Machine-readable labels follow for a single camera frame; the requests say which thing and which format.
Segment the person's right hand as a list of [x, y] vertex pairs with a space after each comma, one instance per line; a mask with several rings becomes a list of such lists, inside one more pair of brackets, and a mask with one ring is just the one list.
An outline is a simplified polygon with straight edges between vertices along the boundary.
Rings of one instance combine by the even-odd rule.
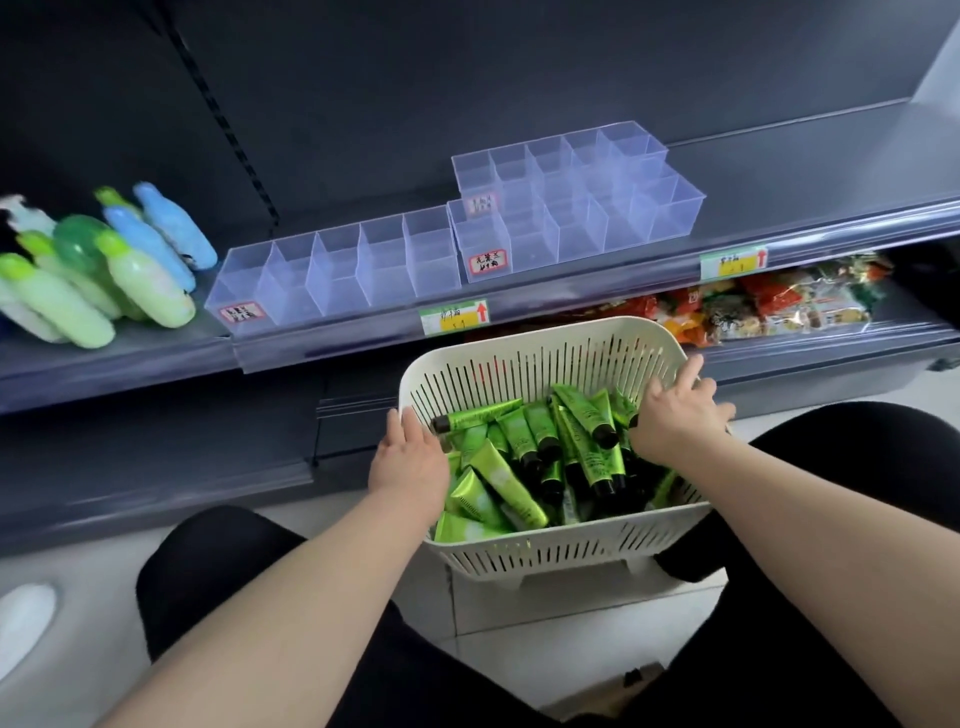
[[730, 404], [715, 400], [714, 379], [701, 376], [704, 391], [680, 396], [673, 393], [675, 377], [669, 386], [656, 376], [649, 379], [640, 400], [636, 425], [629, 433], [634, 452], [661, 466], [679, 465], [684, 453], [729, 430], [710, 428], [706, 422], [709, 404]]

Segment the white slotted plastic basket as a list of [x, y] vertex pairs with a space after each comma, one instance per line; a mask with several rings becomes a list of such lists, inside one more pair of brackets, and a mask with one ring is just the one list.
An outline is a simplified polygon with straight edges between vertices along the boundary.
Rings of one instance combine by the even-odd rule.
[[[652, 377], [669, 386], [687, 360], [677, 340], [654, 321], [575, 322], [428, 352], [405, 371], [399, 408], [412, 407], [429, 426], [433, 417], [452, 411], [545, 398], [554, 384], [572, 385], [588, 396], [617, 386], [640, 406]], [[525, 577], [614, 562], [635, 571], [711, 512], [700, 493], [682, 481], [673, 505], [657, 511], [452, 544], [430, 540], [430, 526], [425, 543], [454, 574], [510, 588]]]

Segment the person's right forearm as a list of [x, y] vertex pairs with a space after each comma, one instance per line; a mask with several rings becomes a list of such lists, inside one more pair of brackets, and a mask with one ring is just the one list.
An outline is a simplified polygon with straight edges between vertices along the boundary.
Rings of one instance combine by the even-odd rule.
[[844, 489], [724, 431], [679, 472], [774, 585], [911, 728], [960, 728], [960, 534]]

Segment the pile of colourful snack packets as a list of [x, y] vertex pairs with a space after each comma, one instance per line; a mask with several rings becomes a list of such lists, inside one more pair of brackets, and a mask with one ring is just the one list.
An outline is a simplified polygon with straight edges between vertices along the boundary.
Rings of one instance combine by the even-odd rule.
[[882, 299], [882, 282], [894, 269], [886, 255], [867, 252], [505, 323], [467, 338], [478, 341], [620, 316], [653, 321], [681, 346], [694, 348], [865, 327]]

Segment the green and yellow price tag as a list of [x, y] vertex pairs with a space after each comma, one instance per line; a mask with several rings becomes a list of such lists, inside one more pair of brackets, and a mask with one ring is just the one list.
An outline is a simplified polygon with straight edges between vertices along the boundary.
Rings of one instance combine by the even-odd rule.
[[700, 256], [700, 283], [724, 281], [760, 273], [767, 268], [766, 245], [751, 245], [704, 253]]
[[423, 334], [427, 337], [470, 331], [491, 324], [486, 298], [421, 308], [417, 314]]

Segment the pile of green cream tubes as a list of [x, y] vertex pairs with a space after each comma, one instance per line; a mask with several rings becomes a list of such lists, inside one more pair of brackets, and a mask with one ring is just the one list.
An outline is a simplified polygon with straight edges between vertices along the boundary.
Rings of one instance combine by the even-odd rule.
[[476, 543], [671, 507], [684, 481], [637, 453], [639, 413], [618, 386], [587, 395], [554, 384], [540, 399], [433, 417], [449, 487], [430, 541]]

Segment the person's right leg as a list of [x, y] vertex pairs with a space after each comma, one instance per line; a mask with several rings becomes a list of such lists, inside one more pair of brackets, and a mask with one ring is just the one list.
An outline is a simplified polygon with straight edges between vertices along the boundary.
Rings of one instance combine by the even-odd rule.
[[[921, 410], [842, 402], [754, 439], [761, 451], [960, 533], [960, 431]], [[654, 557], [666, 575], [724, 569], [711, 615], [619, 715], [620, 728], [902, 728], [790, 605], [717, 513]]]

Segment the person's leg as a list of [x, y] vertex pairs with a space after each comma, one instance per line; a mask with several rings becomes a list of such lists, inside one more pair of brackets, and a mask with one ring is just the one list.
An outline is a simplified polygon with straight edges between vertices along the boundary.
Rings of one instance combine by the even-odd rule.
[[[960, 533], [960, 431], [921, 410], [842, 402], [754, 439], [761, 451]], [[666, 575], [724, 569], [711, 615], [619, 715], [620, 728], [902, 728], [790, 605], [717, 513], [654, 557]]]
[[[225, 505], [188, 517], [135, 586], [150, 661], [305, 537]], [[558, 722], [431, 643], [389, 601], [327, 728], [558, 728]]]

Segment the clear plastic divider tray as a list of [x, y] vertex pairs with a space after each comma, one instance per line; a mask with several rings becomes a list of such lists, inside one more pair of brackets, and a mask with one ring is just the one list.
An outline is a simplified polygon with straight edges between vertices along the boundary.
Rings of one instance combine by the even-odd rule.
[[233, 336], [408, 306], [462, 287], [445, 205], [230, 249], [204, 302]]
[[468, 219], [523, 211], [546, 202], [610, 193], [618, 175], [651, 179], [663, 171], [667, 146], [638, 122], [588, 127], [451, 158]]
[[707, 196], [684, 176], [620, 178], [606, 193], [561, 176], [514, 180], [446, 204], [471, 284], [688, 236]]

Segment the person's left leg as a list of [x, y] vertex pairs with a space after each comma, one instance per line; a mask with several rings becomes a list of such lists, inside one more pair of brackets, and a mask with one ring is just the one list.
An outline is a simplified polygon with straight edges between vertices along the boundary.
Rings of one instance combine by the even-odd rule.
[[[188, 517], [135, 586], [150, 661], [305, 537], [225, 505]], [[389, 601], [327, 728], [558, 728], [558, 722], [431, 643]]]

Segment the pale green plastic bottle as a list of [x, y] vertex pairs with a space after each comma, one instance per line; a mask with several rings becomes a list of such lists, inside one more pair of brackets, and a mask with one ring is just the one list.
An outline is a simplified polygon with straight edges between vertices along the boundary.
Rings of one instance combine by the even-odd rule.
[[106, 289], [59, 257], [52, 237], [40, 231], [26, 230], [18, 232], [15, 239], [32, 256], [36, 267], [64, 279], [107, 319], [116, 321], [124, 316], [116, 299]]
[[103, 229], [94, 243], [121, 291], [146, 316], [165, 329], [177, 330], [196, 316], [196, 306], [161, 263], [130, 246], [117, 232]]
[[18, 253], [0, 254], [0, 278], [19, 299], [75, 346], [97, 350], [114, 342], [114, 324], [79, 291]]
[[66, 344], [66, 337], [18, 296], [12, 285], [0, 276], [0, 313], [31, 336], [50, 343]]

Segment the blue plastic bottle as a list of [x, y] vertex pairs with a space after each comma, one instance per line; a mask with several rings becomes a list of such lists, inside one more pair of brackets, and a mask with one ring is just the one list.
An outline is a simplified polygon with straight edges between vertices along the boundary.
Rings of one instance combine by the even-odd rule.
[[105, 205], [102, 215], [131, 247], [142, 251], [159, 263], [187, 294], [196, 290], [197, 281], [186, 262], [166, 239], [132, 209], [124, 205]]
[[185, 209], [149, 181], [139, 181], [132, 191], [146, 221], [170, 243], [189, 268], [208, 271], [217, 265], [217, 251]]

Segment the slotted dark shelf upright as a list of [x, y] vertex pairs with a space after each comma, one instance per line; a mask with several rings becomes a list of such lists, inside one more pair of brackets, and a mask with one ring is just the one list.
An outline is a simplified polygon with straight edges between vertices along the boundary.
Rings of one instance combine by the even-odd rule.
[[211, 118], [218, 126], [227, 146], [241, 166], [249, 185], [253, 189], [264, 212], [267, 214], [270, 220], [268, 232], [274, 234], [282, 223], [281, 215], [270, 192], [264, 185], [257, 168], [249, 158], [244, 145], [238, 137], [234, 125], [222, 108], [222, 104], [217, 99], [207, 75], [200, 67], [196, 55], [190, 49], [186, 37], [179, 28], [170, 0], [149, 0], [149, 2], [159, 19], [162, 34], [172, 45], [174, 53], [179, 58], [191, 82], [196, 87]]

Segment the white rounded object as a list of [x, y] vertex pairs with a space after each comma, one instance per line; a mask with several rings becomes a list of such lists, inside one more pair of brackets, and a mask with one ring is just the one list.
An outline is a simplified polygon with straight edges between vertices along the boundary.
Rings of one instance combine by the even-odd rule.
[[23, 584], [0, 595], [0, 683], [38, 645], [57, 608], [58, 593], [49, 583]]

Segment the white spray bottle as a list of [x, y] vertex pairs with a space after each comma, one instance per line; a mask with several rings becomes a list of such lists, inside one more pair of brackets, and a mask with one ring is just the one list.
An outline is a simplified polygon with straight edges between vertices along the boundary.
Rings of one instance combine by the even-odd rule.
[[57, 222], [41, 208], [31, 205], [21, 194], [0, 197], [0, 212], [6, 213], [6, 224], [16, 234], [34, 232], [54, 237]]

